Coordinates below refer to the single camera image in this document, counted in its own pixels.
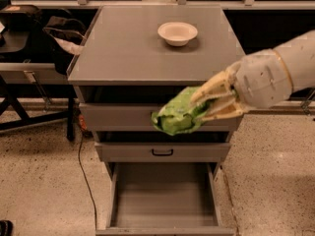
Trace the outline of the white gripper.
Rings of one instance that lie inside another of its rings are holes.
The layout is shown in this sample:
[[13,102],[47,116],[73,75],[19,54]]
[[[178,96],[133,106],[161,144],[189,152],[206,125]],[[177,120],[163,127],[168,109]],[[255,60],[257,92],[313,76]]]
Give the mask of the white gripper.
[[211,77],[193,93],[190,102],[211,102],[201,117],[207,122],[240,117],[252,109],[268,109],[291,93],[292,81],[282,57],[276,50],[266,49],[242,57]]

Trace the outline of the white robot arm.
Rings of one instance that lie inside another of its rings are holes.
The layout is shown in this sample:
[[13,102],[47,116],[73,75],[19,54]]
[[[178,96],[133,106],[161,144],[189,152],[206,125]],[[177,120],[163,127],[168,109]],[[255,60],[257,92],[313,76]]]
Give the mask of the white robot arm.
[[204,121],[241,116],[268,109],[302,89],[315,86],[315,31],[273,49],[242,57],[215,74],[194,92],[193,106],[208,100]]

